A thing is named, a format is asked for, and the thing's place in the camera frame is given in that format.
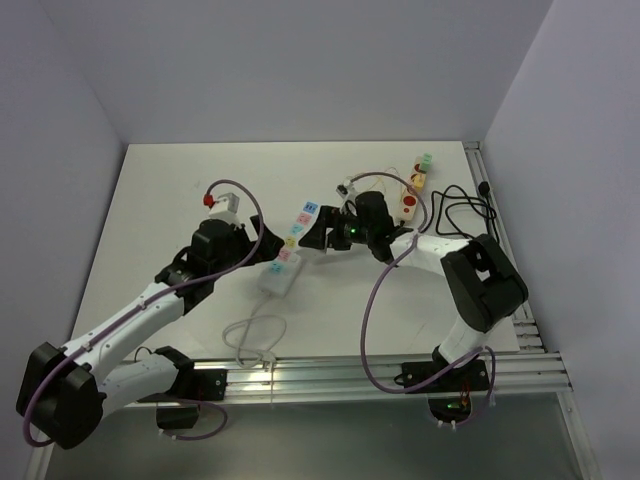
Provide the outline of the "white multicolour power strip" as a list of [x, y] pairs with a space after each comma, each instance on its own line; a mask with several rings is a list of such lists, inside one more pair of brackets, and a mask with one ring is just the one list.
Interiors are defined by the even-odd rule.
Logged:
[[311, 230], [318, 219], [319, 210], [317, 203], [307, 201], [304, 204], [284, 237], [284, 246], [258, 277], [257, 286], [261, 292], [278, 298], [287, 295], [305, 264], [305, 258], [300, 255], [302, 247], [299, 241]]

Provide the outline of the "beige red power strip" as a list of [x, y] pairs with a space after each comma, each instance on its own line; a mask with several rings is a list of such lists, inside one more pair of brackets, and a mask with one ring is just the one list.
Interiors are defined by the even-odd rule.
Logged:
[[404, 187], [402, 193], [400, 195], [400, 200], [398, 203], [398, 208], [396, 211], [396, 219], [401, 223], [410, 222], [418, 209], [419, 200], [421, 199], [421, 193], [416, 192], [411, 185], [411, 176], [419, 171], [419, 163], [421, 157], [417, 157], [414, 161], [414, 165], [412, 167], [411, 173], [409, 175], [408, 184], [410, 188]]

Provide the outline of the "yellow usb charger plug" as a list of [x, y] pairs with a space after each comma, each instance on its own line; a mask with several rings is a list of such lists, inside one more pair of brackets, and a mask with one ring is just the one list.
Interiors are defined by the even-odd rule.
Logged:
[[411, 176], [411, 185], [413, 189], [421, 193], [424, 189], [424, 185], [426, 182], [426, 174], [423, 172], [416, 172]]

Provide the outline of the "green usb charger plug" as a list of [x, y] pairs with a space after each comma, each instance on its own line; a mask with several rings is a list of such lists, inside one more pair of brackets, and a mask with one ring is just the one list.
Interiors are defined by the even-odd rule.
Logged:
[[422, 173], [426, 173], [431, 167], [433, 161], [433, 157], [429, 153], [425, 153], [419, 163], [419, 171]]

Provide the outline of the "white cube socket adapter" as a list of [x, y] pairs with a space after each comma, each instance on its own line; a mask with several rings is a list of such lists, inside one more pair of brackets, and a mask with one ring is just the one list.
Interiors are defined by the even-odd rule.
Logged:
[[298, 255], [312, 265], [321, 265], [327, 259], [327, 252], [325, 250], [301, 248], [298, 251]]

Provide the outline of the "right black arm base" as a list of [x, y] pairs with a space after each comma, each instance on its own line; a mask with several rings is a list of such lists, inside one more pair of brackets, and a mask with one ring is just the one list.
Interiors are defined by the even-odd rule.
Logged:
[[[490, 350], [490, 366], [476, 354], [452, 367], [412, 394], [427, 396], [428, 415], [438, 427], [456, 430], [495, 404], [496, 358]], [[404, 362], [393, 379], [402, 389], [414, 387], [445, 369], [448, 364], [435, 349], [429, 361]]]

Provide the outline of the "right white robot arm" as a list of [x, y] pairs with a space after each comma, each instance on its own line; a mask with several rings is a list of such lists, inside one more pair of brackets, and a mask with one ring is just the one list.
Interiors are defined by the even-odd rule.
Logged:
[[471, 239], [428, 235], [394, 222], [382, 193], [356, 196], [355, 211], [309, 202], [309, 218], [298, 246], [325, 252], [367, 246], [385, 265], [367, 301], [360, 334], [360, 353], [366, 356], [369, 316], [382, 281], [394, 267], [411, 267], [442, 276], [449, 287], [457, 318], [434, 349], [433, 378], [452, 390], [468, 374], [466, 364], [485, 347], [489, 334], [529, 297], [528, 288], [498, 242], [489, 234]]

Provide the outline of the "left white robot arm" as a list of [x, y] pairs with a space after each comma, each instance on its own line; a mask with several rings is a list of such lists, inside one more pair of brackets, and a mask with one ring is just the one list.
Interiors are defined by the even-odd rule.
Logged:
[[146, 289], [120, 313], [89, 333], [55, 347], [45, 342], [29, 356], [16, 410], [26, 442], [71, 449], [86, 440], [114, 411], [161, 395], [188, 403], [195, 386], [194, 362], [172, 347], [156, 349], [143, 361], [124, 365], [127, 355], [165, 326], [186, 316], [212, 294], [215, 282], [234, 270], [274, 260], [284, 245], [261, 216], [244, 225], [203, 221]]

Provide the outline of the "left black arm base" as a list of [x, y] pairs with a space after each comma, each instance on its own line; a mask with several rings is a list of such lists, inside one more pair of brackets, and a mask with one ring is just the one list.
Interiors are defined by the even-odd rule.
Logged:
[[169, 431], [191, 430], [213, 405], [225, 397], [226, 369], [195, 369], [168, 392], [156, 393], [138, 400], [156, 406], [156, 424]]

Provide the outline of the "aluminium right rail frame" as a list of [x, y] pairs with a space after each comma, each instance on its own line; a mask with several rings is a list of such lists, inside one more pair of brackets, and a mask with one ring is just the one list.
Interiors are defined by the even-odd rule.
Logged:
[[[463, 142], [463, 150], [469, 164], [472, 178], [478, 191], [483, 191], [483, 196], [495, 210], [496, 219], [491, 227], [493, 233], [499, 238], [499, 243], [506, 255], [509, 257], [516, 269], [513, 249], [511, 247], [506, 227], [498, 206], [496, 189], [489, 179], [487, 169], [482, 156], [482, 143], [480, 141]], [[538, 322], [538, 317], [534, 314], [529, 301], [526, 301], [512, 315], [512, 323], [515, 328], [516, 337], [520, 345], [520, 352], [529, 353], [554, 353], [559, 354], [559, 350], [554, 348], [548, 338], [543, 333]]]

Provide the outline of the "aluminium rail frame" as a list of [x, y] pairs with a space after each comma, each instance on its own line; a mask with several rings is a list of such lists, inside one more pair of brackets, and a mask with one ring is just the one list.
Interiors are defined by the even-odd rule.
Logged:
[[[483, 196], [495, 210], [496, 219], [491, 227], [493, 233], [499, 238], [499, 243], [506, 255], [509, 257], [516, 269], [513, 249], [511, 247], [506, 227], [498, 206], [496, 189], [489, 179], [487, 169], [482, 156], [482, 143], [480, 141], [463, 142], [463, 150], [469, 164], [472, 178], [478, 191], [483, 191]], [[543, 333], [538, 322], [538, 317], [534, 314], [529, 301], [526, 301], [512, 315], [512, 323], [515, 328], [516, 337], [520, 345], [520, 352], [529, 353], [554, 353], [559, 354], [559, 350], [554, 348], [548, 338]]]
[[241, 370], [201, 361], [220, 386], [202, 417], [217, 436], [155, 431], [151, 402], [106, 420], [73, 450], [36, 451], [30, 479], [598, 479], [601, 471], [557, 353], [481, 355], [464, 382], [401, 394], [421, 356], [286, 359]]

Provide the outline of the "aluminium front rail frame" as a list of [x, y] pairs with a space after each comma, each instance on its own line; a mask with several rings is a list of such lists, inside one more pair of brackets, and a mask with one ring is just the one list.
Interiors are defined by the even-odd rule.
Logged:
[[598, 479], [601, 471], [557, 353], [481, 355], [464, 382], [401, 394], [421, 356], [286, 359], [241, 370], [201, 361], [220, 386], [202, 417], [217, 436], [155, 431], [151, 402], [106, 420], [73, 450], [36, 451], [30, 479]]

